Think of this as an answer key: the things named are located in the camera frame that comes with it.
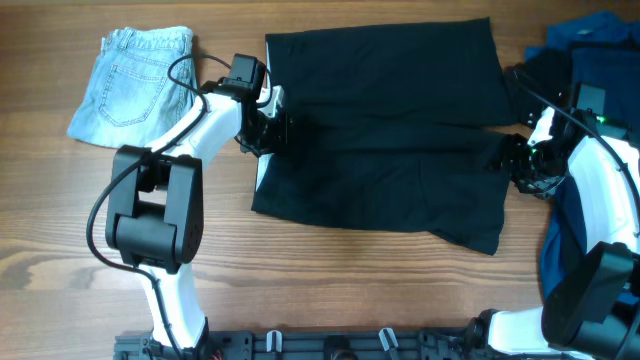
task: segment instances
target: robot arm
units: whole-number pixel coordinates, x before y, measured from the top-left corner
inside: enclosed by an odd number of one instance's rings
[[[620,359],[635,359],[640,357],[640,336],[632,319],[638,315],[618,297],[624,289],[640,296],[638,218],[630,187],[640,184],[638,142],[628,125],[597,115],[604,104],[602,89],[583,84],[574,94],[572,115],[614,149],[633,183],[594,137],[547,108],[527,144],[520,137],[509,152],[514,156],[513,180],[522,192],[552,192],[555,186],[548,184],[572,176],[580,193],[588,255],[554,289],[544,308],[485,314],[472,324],[484,322],[486,344],[501,353],[551,357],[565,352],[579,359],[613,358],[629,332]]]
[[[256,58],[236,55],[230,77],[207,82],[201,90],[207,113],[180,142],[129,174],[111,193],[107,214],[108,245],[120,251],[125,264],[159,280],[164,312],[180,350],[189,359],[209,359],[208,324],[198,305],[193,260],[203,229],[202,173],[222,146],[236,139],[259,156],[286,145],[288,122],[281,112],[280,86],[262,89],[266,67]],[[163,148],[201,114],[202,98],[164,136],[145,148],[124,146],[114,158],[114,177],[152,151]],[[141,201],[138,192],[165,190],[166,204]],[[155,290],[142,285],[153,316],[153,352],[174,354]]]

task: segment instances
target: blue cloth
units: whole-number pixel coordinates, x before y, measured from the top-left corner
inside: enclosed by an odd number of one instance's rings
[[[580,207],[580,193],[575,180],[572,177],[565,178],[558,185],[554,197],[555,203],[549,230],[540,253],[540,279],[545,299],[567,274],[563,261],[565,255],[563,242],[574,242],[581,254],[587,252],[587,232]]]
[[[586,82],[606,89],[604,113],[640,125],[640,22],[627,24],[611,12],[600,13],[549,28],[546,47],[530,47],[527,60],[544,49],[564,51],[572,59],[572,83]],[[586,254],[584,217],[575,181],[557,188],[553,213],[540,255],[540,280],[545,298]],[[638,299],[626,292],[620,301]]]
[[[640,126],[640,51],[581,48],[571,55],[572,82],[606,90],[604,115]]]
[[[84,100],[67,135],[87,143],[144,146],[166,133],[193,106],[195,95],[167,78],[169,65],[191,53],[186,27],[118,29],[102,39]],[[196,86],[193,61],[173,70]]]

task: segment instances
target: black fabric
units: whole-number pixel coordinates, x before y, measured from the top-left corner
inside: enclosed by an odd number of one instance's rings
[[[305,224],[430,231],[495,253],[516,122],[488,19],[266,37],[293,119],[254,211]]]
[[[530,76],[518,78],[513,75],[513,68],[505,70],[506,84],[516,116],[522,124],[532,126],[540,119],[546,106],[520,87],[522,82],[528,88],[542,95],[545,99],[558,102],[563,92],[571,84],[571,56],[564,51],[544,49],[537,56],[527,60],[526,64],[518,64]]]

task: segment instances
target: wood grain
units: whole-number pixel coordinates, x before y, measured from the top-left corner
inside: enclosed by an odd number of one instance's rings
[[[505,66],[542,44],[550,24],[605,8],[640,16],[635,1],[151,2],[0,7],[0,359],[110,359],[115,335],[151,326],[137,279],[102,266],[83,236],[114,150],[65,135],[109,31],[182,24],[203,51],[264,59],[265,33],[491,16]],[[200,67],[201,79],[224,75]],[[540,304],[547,203],[510,189],[500,248],[489,257],[426,233],[325,229],[252,213],[255,169],[229,144],[205,174],[194,268],[213,329],[456,326],[486,308]],[[100,248],[118,258],[103,241]]]

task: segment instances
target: light blue jeans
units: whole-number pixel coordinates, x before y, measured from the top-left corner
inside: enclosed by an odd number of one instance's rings
[[[166,133],[193,106],[195,95],[167,78],[169,65],[191,53],[186,27],[118,29],[102,39],[82,105],[67,135],[91,144],[144,146]],[[197,87],[192,60],[173,69]]]

